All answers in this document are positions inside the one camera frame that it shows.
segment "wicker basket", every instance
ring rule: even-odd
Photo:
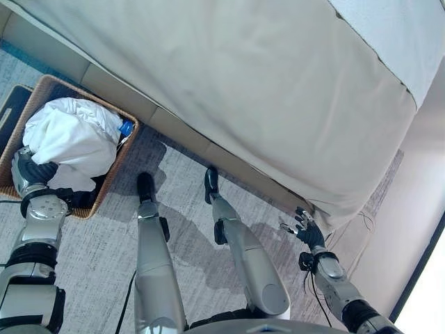
[[[134,123],[133,132],[131,133],[128,140],[120,148],[116,160],[106,174],[104,183],[102,184],[102,187],[97,194],[96,201],[93,203],[92,207],[86,209],[74,208],[74,211],[72,213],[73,216],[80,219],[87,219],[96,212],[102,200],[105,198],[111,182],[118,172],[120,164],[124,161],[124,158],[127,155],[128,150],[136,137],[136,134],[138,133],[139,122],[134,116],[126,113],[123,110],[120,110],[112,104],[109,104],[108,102],[105,102],[104,100],[101,100],[98,97],[95,97],[94,95],[91,95],[90,93],[87,93],[86,91],[51,75],[44,75],[40,78],[39,82],[34,88],[33,93],[29,97],[26,106],[24,107],[22,115],[20,116],[17,125],[15,126],[14,131],[11,134],[10,140],[5,147],[3,154],[0,157],[0,193],[12,198],[19,199],[19,196],[14,188],[13,177],[11,175],[10,169],[14,153],[23,146],[22,137],[25,124],[28,119],[45,103],[54,99],[58,99],[60,97],[73,97],[77,99],[94,101],[109,110],[119,113],[123,118],[126,118],[127,120],[130,120]]]

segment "black shoe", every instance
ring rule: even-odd
[[[147,173],[142,172],[138,175],[138,195],[139,201],[145,202],[147,200],[151,202],[156,202],[156,197],[154,195],[154,180],[153,177]]]
[[[209,167],[206,175],[204,176],[204,186],[206,187],[206,195],[204,197],[207,204],[210,202],[210,194],[218,193],[218,171],[215,167]]]

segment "blue bottle cap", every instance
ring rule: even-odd
[[[131,132],[133,131],[133,122],[130,120],[125,120],[122,123],[122,126],[119,128],[119,131],[124,135],[124,136],[129,136],[131,134]]]

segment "white towel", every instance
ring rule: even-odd
[[[90,178],[106,174],[115,161],[121,125],[117,114],[99,104],[64,97],[46,103],[28,120],[23,144],[35,163],[60,164],[50,188],[92,191]]]

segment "white wall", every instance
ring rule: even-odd
[[[445,210],[445,58],[401,145],[400,168],[352,281],[389,316]]]

